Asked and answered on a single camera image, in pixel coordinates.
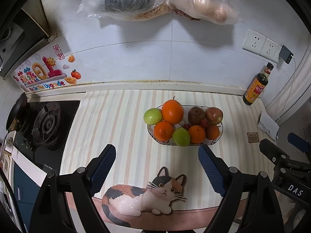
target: black cable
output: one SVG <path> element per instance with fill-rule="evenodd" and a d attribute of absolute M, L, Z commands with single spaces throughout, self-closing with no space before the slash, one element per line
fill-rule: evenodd
<path fill-rule="evenodd" d="M 23 233 L 27 233 L 25 225 L 24 225 L 23 220 L 21 218 L 21 212 L 20 212 L 20 210 L 18 208 L 17 201 L 16 201 L 16 198 L 14 196 L 13 190 L 12 190 L 11 185 L 10 185 L 9 181 L 7 180 L 7 177 L 5 176 L 5 174 L 4 174 L 4 172 L 3 172 L 1 167 L 0 167 L 0 176 L 3 179 L 7 189 L 9 191 L 9 194 L 11 196 L 11 199 L 12 199 L 12 202 L 13 202 L 13 207 L 14 207 L 14 209 L 16 211 L 16 216 L 17 216 L 17 219 L 18 219 L 18 223 L 19 223 L 19 225 L 21 227 L 21 231 Z"/>

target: white cable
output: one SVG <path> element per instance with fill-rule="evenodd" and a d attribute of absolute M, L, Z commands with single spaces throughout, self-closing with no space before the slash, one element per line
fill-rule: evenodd
<path fill-rule="evenodd" d="M 296 72 L 296 61 L 295 61 L 295 58 L 293 57 L 293 60 L 294 60 L 294 63 L 295 63 L 295 70 L 294 70 L 294 74 L 293 74 L 293 81 L 292 81 L 292 85 L 290 86 L 290 92 L 291 92 L 291 89 L 293 88 L 293 84 L 294 84 L 294 80 L 295 80 L 295 72 Z M 285 104 L 284 104 L 284 106 L 283 106 L 283 109 L 282 109 L 282 111 L 281 111 L 281 114 L 280 114 L 280 117 L 279 117 L 279 119 L 281 118 L 281 116 L 284 114 L 282 114 L 282 112 L 283 112 L 283 110 L 284 110 L 284 108 L 285 108 L 285 105 L 287 104 L 287 101 L 288 101 L 288 98 L 290 97 L 290 92 L 288 93 L 288 96 L 287 96 L 287 99 L 286 99 L 286 102 L 285 102 Z"/>

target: cabinet handle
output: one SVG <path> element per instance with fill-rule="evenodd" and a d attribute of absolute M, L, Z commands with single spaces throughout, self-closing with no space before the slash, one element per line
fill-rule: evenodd
<path fill-rule="evenodd" d="M 20 191 L 19 187 L 17 187 L 17 198 L 19 201 L 21 200 L 21 191 Z"/>

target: cat tail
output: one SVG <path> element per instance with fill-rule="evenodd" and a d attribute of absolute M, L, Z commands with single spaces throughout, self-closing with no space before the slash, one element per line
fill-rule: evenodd
<path fill-rule="evenodd" d="M 109 210 L 109 198 L 104 195 L 102 199 L 102 208 L 106 215 L 106 217 L 112 221 L 113 223 L 123 226 L 123 227 L 130 227 L 131 225 L 128 222 L 125 222 L 123 220 L 120 220 L 119 218 L 116 218 Z"/>

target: silver bolt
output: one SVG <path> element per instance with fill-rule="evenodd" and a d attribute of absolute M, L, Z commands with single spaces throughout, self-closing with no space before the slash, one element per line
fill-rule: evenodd
<path fill-rule="evenodd" d="M 238 170 L 234 166 L 230 167 L 229 171 L 232 172 L 232 173 L 237 173 L 238 172 Z"/>
<path fill-rule="evenodd" d="M 48 176 L 48 178 L 52 178 L 54 175 L 55 175 L 54 172 L 49 172 L 47 176 Z"/>
<path fill-rule="evenodd" d="M 261 177 L 265 178 L 268 176 L 268 174 L 266 172 L 260 172 Z"/>
<path fill-rule="evenodd" d="M 85 167 L 81 166 L 77 169 L 77 173 L 83 173 L 85 172 Z"/>

